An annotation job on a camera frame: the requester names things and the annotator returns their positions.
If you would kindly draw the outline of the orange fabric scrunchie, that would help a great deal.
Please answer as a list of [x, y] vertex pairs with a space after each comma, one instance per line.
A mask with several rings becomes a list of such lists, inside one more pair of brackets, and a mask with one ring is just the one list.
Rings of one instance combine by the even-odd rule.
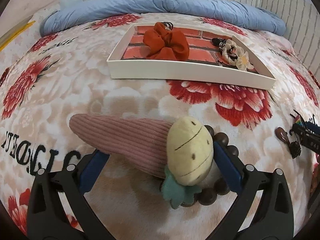
[[166, 30], [162, 22], [147, 30], [143, 43], [149, 48], [146, 56], [150, 60], [186, 61], [190, 48], [188, 41], [180, 30]]

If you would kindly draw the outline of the blue rolled quilt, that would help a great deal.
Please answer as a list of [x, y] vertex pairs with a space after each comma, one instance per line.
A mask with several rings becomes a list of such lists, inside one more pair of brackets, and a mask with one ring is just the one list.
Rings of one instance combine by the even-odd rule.
[[76, 25], [111, 16], [145, 13], [178, 13], [221, 20], [250, 30], [265, 30], [284, 35], [285, 22], [262, 8], [227, 0], [87, 0], [48, 16], [40, 25], [47, 36]]

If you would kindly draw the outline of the rainbow black claw hair clip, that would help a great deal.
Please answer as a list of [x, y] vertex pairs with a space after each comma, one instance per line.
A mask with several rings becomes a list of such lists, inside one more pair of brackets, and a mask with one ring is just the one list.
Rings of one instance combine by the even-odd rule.
[[303, 119], [302, 115], [298, 113], [295, 109], [293, 111], [295, 112], [295, 115], [290, 115], [293, 117], [294, 123], [298, 124], [299, 126], [302, 126], [303, 128], [310, 129], [309, 123]]

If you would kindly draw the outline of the cream fabric flower hair clip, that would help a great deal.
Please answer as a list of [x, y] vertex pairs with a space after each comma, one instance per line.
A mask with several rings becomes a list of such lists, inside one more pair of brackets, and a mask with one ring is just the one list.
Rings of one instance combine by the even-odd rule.
[[233, 40], [227, 39], [220, 43], [221, 55], [224, 60], [238, 70], [253, 70], [254, 66], [249, 61], [248, 52], [238, 46]]

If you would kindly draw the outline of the white strap wristwatch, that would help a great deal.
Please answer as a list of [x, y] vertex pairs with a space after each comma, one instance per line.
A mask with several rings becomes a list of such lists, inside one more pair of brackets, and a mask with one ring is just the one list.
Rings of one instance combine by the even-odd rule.
[[173, 29], [173, 24], [171, 22], [162, 22], [166, 30], [172, 30]]

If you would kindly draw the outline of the white tray brick-pattern base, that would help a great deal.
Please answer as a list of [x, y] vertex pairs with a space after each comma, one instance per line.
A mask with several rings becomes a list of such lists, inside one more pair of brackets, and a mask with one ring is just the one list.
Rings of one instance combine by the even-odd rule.
[[[106, 63], [113, 79], [159, 79], [222, 83], [257, 89], [271, 89], [276, 78], [265, 64], [240, 40], [231, 35], [205, 27], [177, 24], [176, 30], [186, 35], [189, 57], [186, 61], [147, 59], [149, 48], [143, 35], [153, 23], [135, 23], [129, 27], [109, 55]], [[253, 70], [239, 70], [227, 65], [212, 38], [229, 38], [248, 53]]]

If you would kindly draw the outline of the plush pineapple pink hair clip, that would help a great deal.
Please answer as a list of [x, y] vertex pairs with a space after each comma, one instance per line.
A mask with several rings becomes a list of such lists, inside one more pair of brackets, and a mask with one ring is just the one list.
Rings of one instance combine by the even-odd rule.
[[164, 181], [160, 192], [173, 209], [192, 206], [214, 159], [214, 130], [192, 116], [175, 122], [75, 114], [71, 131], [103, 154], [120, 155]]

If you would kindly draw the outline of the floral plush blanket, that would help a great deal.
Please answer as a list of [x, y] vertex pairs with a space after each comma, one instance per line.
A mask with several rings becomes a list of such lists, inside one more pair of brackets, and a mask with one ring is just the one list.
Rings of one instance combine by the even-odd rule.
[[[60, 170], [93, 148], [74, 135], [73, 114], [173, 120], [191, 114], [227, 133], [246, 163], [282, 168], [293, 201], [295, 230], [308, 218], [314, 154], [292, 159], [274, 135], [289, 112], [319, 117], [319, 88], [286, 38], [216, 20], [178, 14], [129, 14], [41, 37], [42, 15], [1, 51], [1, 202], [19, 233], [27, 231], [31, 185], [39, 168]], [[237, 36], [276, 78], [269, 91], [196, 81], [113, 80], [106, 60], [131, 24], [156, 20]]]

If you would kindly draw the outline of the yellow strip at bedside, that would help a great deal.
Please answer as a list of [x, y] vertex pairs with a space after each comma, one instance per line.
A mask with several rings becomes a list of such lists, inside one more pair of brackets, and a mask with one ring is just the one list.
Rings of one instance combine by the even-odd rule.
[[1, 42], [1, 50], [3, 50], [3, 49], [4, 49], [12, 40], [14, 40], [18, 35], [20, 35], [20, 34], [23, 33], [25, 30], [27, 30], [28, 28], [30, 28], [34, 23], [35, 23], [35, 21], [28, 22], [28, 23], [25, 24], [24, 26], [18, 28], [16, 31], [14, 31], [13, 33], [11, 33], [7, 38], [5, 38], [5, 39]]

